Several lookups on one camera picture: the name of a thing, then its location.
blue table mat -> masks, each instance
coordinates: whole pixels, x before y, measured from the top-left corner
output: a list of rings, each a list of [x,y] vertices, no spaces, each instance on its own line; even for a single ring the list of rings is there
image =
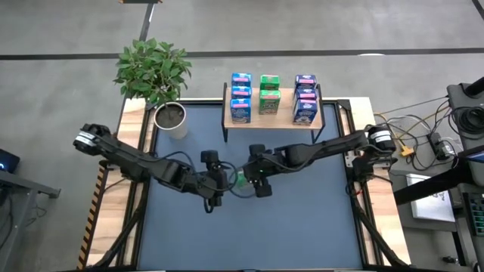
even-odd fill
[[[156,152],[185,151],[198,171],[205,171],[202,150],[218,150],[221,160],[240,166],[247,162],[250,144],[274,148],[311,143],[309,131],[262,129],[229,130],[224,143],[220,106],[186,109],[188,135],[173,140],[159,131]],[[337,138],[334,106],[324,105],[324,115],[320,141]],[[199,196],[152,180],[138,269],[361,268],[341,155],[320,159],[301,172],[270,177],[269,182],[272,196],[239,199],[225,193],[222,207],[206,214]]]

black and yellow stripe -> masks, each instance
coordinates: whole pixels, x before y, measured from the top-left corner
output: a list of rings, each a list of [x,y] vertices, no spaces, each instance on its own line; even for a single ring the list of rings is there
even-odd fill
[[[81,250],[77,261],[77,269],[84,269],[91,249],[92,237],[94,234],[96,221],[98,220],[99,208],[101,207],[102,195],[109,170],[103,166],[104,162],[99,163],[98,180],[91,200],[91,207],[89,208],[88,222],[85,225],[84,237],[81,242]]]

wooden shelf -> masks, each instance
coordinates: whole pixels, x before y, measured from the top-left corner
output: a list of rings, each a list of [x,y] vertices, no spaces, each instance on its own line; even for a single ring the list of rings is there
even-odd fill
[[[259,88],[252,88],[250,123],[234,124],[230,111],[231,89],[225,90],[224,105],[224,126],[228,128],[279,128],[279,129],[303,129],[303,130],[320,130],[323,127],[323,118],[321,118],[321,104],[318,103],[318,114],[312,121],[311,125],[294,125],[293,124],[293,88],[280,88],[281,102],[279,103],[278,114],[260,115],[259,114]]]

white paper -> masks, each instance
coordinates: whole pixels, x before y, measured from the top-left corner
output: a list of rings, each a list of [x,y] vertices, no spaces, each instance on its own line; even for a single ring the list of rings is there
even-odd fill
[[[408,174],[407,185],[413,185],[430,177]],[[454,212],[448,191],[433,194],[411,202],[411,212],[414,218],[455,222]]]

yellow connector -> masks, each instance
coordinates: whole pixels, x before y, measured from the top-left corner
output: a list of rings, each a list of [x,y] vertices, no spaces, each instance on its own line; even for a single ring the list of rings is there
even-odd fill
[[[402,146],[402,152],[400,153],[400,155],[402,155],[402,157],[406,157],[406,156],[410,156],[413,153],[415,153],[413,148],[407,147],[404,145]]]

